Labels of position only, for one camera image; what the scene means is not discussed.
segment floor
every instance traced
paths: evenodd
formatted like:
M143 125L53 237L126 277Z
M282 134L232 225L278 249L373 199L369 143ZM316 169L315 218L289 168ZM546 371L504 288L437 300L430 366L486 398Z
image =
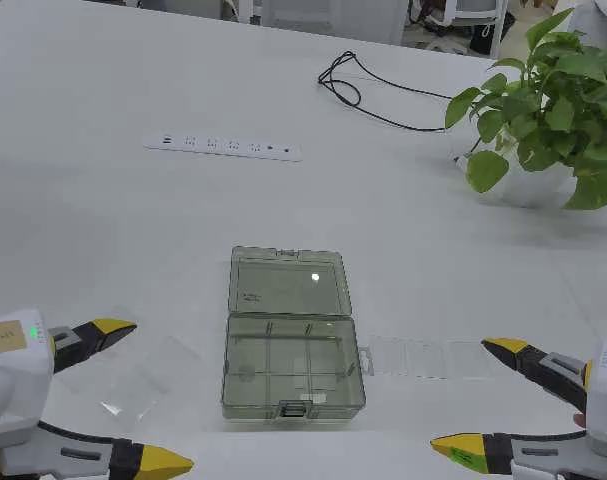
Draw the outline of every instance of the floor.
M529 2L522 7L520 0L509 0L509 11L516 17L516 23L512 26L501 45L501 57L516 57L524 59L527 57L527 43L525 32L535 23L548 17L551 9L546 6L535 8Z

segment green leaf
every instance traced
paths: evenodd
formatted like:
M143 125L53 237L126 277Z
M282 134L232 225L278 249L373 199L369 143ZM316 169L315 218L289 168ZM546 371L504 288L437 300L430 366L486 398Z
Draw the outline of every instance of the green leaf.
M594 145L590 143L583 152L583 156L588 160L607 164L607 145Z
M574 120L574 106L565 97L560 97L552 110L545 114L545 121L550 126L550 129L569 132Z
M588 103L595 103L603 109L603 112L607 115L607 85L601 85L600 87L592 90L585 95L585 101Z
M536 50L534 50L534 53L532 54L532 58L535 61L544 57L558 58L567 55L568 53L576 53L577 51L579 51L578 48L570 47L569 45L564 45L559 42L547 42L536 47Z
M534 155L527 157L524 161L521 161L519 157L519 163L523 167L523 170L528 172L540 172L551 167L559 160L559 154L549 148L535 150Z
M521 81L515 80L514 82L510 82L505 87L505 91L510 94L516 92L519 88L521 88Z
M571 53L559 58L555 69L569 75L579 75L592 78L601 83L607 83L603 64L596 57L590 57L581 53Z
M576 145L576 138L574 135L559 135L554 138L554 150L556 150L562 157L567 157Z
M527 164L532 156L532 148L525 142L519 142L519 146L516 148L516 153L519 157L519 163L521 166L523 166L524 164Z
M601 141L601 137L603 136L603 129L601 125L596 120L590 119L581 122L580 125L581 130L583 130L588 137L590 137L590 141L592 143L598 143Z
M513 67L518 68L522 72L525 71L525 64L518 58L502 58L498 62L494 62L490 68L494 67Z
M470 87L463 90L456 97L450 100L445 112L445 128L450 128L456 122L458 122L467 109L470 108L474 99L481 93L476 87Z
M494 93L503 93L505 91L505 86L507 85L507 77L502 73L497 73L492 78L490 78L487 82L485 82L482 86L482 90L489 90Z
M550 32L543 37L543 40L567 47L581 46L581 38L575 32Z
M576 190L565 204L570 210L596 210L607 205L607 175L578 177Z
M528 87L521 87L503 99L503 116L511 121L519 115L536 112L540 106L538 95Z
M510 122L510 132L517 140L527 137L530 133L536 130L538 122L532 115L519 115Z
M479 193L487 192L503 178L509 164L498 153L483 150L472 155L465 176L470 186Z
M567 10L563 10L561 13L552 15L550 18L547 18L531 27L525 33L525 37L527 38L527 44L530 47L530 51L534 50L534 48L539 44L539 42L545 36L546 33L551 32L556 27L558 27L563 22L563 20L565 20L567 16L572 13L572 10L574 9L568 8Z
M490 143L503 127L503 114L499 110L488 110L479 117L476 127L481 140Z
M501 100L501 94L488 93L483 98L481 98L481 100L476 102L474 104L474 107L470 110L469 119L472 120L472 117L485 107L502 108L503 101Z

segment clear plastic sheet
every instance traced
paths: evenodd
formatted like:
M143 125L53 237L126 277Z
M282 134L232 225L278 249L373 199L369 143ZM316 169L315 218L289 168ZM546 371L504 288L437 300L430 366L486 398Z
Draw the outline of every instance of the clear plastic sheet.
M437 342L370 337L375 375L416 378L482 379L497 376L490 355L479 342Z
M174 337L166 337L156 350L118 378L99 403L126 432L132 432L199 365L195 351Z

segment label sticker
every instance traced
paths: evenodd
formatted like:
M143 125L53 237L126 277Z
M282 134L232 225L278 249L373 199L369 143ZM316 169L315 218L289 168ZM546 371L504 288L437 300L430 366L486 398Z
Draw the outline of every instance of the label sticker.
M327 402L327 394L325 393L302 393L299 397L301 400L311 400L312 403L325 403Z
M20 320L0 322L0 353L27 348Z

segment clear plastic box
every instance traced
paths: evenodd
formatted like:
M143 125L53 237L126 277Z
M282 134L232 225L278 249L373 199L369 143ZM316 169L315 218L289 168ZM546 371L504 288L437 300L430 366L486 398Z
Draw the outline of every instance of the clear plastic box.
M340 421L365 406L338 253L232 251L223 416Z

